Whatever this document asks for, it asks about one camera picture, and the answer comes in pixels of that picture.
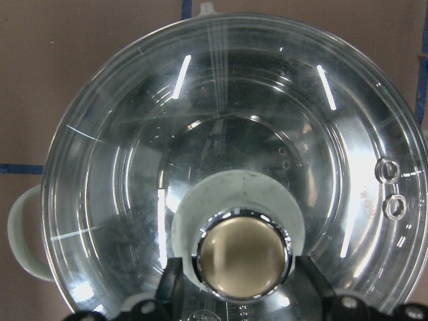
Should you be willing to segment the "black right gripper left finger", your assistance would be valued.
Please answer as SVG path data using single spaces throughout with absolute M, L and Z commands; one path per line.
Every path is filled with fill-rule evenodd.
M 180 320 L 184 296 L 183 260 L 181 257 L 168 258 L 154 296 L 160 320 Z

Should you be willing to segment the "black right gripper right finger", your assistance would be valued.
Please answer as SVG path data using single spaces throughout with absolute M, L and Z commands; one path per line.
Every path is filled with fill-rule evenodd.
M 297 256 L 294 268 L 294 294 L 305 320 L 330 320 L 336 293 L 309 256 Z

